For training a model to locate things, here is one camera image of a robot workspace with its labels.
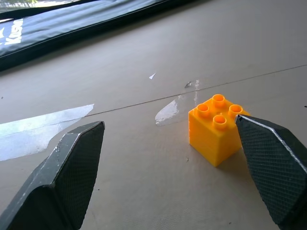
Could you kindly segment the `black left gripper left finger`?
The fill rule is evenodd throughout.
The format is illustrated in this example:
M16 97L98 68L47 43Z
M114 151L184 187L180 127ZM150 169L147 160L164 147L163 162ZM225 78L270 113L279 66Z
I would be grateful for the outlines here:
M80 230L94 190L105 123L67 132L0 215L0 230Z

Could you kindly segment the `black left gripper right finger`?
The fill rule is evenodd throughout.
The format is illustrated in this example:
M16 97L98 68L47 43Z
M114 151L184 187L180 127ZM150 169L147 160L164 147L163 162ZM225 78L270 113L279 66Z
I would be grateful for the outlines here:
M307 147L287 128L237 115L247 165L280 230L307 230Z

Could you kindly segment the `yellow studded building block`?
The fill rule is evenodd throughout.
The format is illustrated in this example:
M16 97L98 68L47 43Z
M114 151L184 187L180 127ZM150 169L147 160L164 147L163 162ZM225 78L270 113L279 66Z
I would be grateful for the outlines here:
M237 115L250 113L222 94L189 111L189 144L214 167L242 148L235 124Z

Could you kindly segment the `clear tape strip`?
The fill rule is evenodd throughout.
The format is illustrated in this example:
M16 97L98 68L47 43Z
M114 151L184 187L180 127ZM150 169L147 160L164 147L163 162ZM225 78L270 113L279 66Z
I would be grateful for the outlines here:
M0 124L0 161L43 152L62 130L90 113L93 104Z
M187 119L189 111L201 103L198 96L200 86L200 80L189 81L184 87L184 92L157 113L156 126L161 127Z

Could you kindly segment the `black padded mat white print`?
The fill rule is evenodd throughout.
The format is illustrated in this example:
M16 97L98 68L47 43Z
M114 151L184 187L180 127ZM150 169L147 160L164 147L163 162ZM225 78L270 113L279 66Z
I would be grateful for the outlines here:
M0 72L96 33L197 0L78 0L0 13Z

